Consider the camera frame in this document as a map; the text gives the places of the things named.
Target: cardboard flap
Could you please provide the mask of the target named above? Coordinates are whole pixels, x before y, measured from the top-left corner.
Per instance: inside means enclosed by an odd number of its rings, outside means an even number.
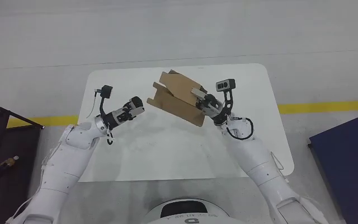
[[[162,72],[159,82],[164,84],[176,98],[195,106],[197,98],[191,93],[192,88],[201,89],[201,84],[175,72]]]

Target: black cable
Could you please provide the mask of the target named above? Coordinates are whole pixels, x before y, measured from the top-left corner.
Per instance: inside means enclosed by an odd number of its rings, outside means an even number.
[[[248,120],[248,121],[250,122],[250,125],[251,125],[251,133],[250,133],[248,136],[244,137],[244,138],[239,138],[239,137],[236,137],[236,136],[234,136],[233,134],[231,134],[229,128],[226,127],[226,130],[228,131],[228,133],[230,134],[231,137],[233,137],[233,138],[235,138],[235,139],[237,139],[237,140],[245,140],[245,139],[249,139],[249,138],[253,135],[253,122],[252,122],[252,120],[251,120],[250,118],[246,118],[246,120]]]
[[[113,134],[112,132],[110,132],[109,134],[107,134],[107,136],[109,137],[111,135],[111,138],[113,138]],[[107,139],[107,144],[112,145],[113,141],[110,141],[109,139]]]

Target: cardboard box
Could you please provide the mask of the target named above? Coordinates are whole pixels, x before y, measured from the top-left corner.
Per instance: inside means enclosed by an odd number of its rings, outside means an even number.
[[[162,72],[159,82],[165,87],[154,82],[157,92],[154,99],[147,99],[147,103],[201,127],[205,115],[196,108],[197,98],[191,93],[192,88],[206,93],[201,84],[173,70]]]

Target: gray floor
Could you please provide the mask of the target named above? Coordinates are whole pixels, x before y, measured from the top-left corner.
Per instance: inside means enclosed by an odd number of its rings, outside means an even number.
[[[92,71],[232,63],[263,64],[278,104],[358,100],[357,7],[356,0],[2,0],[0,106],[27,117],[77,115]],[[307,139],[357,116],[281,116],[295,162],[290,184],[331,223],[343,221]],[[42,132],[36,174],[63,129]],[[80,183],[62,219],[138,223],[152,206],[188,195],[249,223],[271,223],[250,179]]]

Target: yellow tape line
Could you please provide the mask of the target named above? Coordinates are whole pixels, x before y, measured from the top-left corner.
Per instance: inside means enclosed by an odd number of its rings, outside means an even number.
[[[313,104],[279,104],[280,114],[306,114],[306,113],[324,113],[337,111],[358,110],[358,101],[346,102],[318,102]],[[77,124],[78,116],[47,116],[42,118],[29,118],[43,126],[66,126]],[[9,119],[7,128],[29,125],[16,118]]]
[[[46,116],[42,118],[29,118],[33,122],[39,123],[45,127],[47,126],[67,126],[69,124],[77,124],[78,116]],[[30,125],[27,122],[19,120],[17,118],[9,119],[7,128],[20,127]]]
[[[317,102],[313,104],[281,104],[280,114],[306,114],[358,110],[358,101]]]

